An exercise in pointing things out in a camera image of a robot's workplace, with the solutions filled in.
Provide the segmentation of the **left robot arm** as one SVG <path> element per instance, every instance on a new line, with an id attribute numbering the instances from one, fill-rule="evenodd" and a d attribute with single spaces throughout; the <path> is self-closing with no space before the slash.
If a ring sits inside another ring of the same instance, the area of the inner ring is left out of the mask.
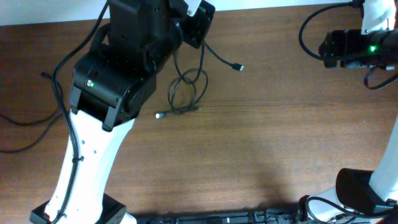
<path id="1" fill-rule="evenodd" d="M 59 100 L 69 139 L 52 198 L 32 223 L 129 223 L 126 206 L 105 193 L 116 154 L 156 76 L 182 43 L 203 44 L 215 13 L 206 1 L 106 1 L 73 68 L 69 100 Z"/>

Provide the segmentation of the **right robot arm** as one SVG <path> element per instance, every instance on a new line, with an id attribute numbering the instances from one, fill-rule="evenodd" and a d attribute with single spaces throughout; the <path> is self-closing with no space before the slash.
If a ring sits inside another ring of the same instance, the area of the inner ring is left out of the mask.
<path id="1" fill-rule="evenodd" d="M 327 86 L 324 120 L 348 151 L 322 148 L 341 162 L 333 182 L 302 197 L 300 220 L 337 223 L 385 218 L 397 211 L 397 31 L 332 30 L 310 56 L 316 71 L 351 75 Z"/>

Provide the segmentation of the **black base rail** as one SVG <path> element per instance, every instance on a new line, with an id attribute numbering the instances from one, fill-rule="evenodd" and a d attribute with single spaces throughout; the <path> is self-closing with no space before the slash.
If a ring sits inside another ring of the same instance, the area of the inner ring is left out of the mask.
<path id="1" fill-rule="evenodd" d="M 307 217 L 295 209 L 268 208 L 233 212 L 133 215 L 138 224 L 281 224 L 301 223 Z"/>

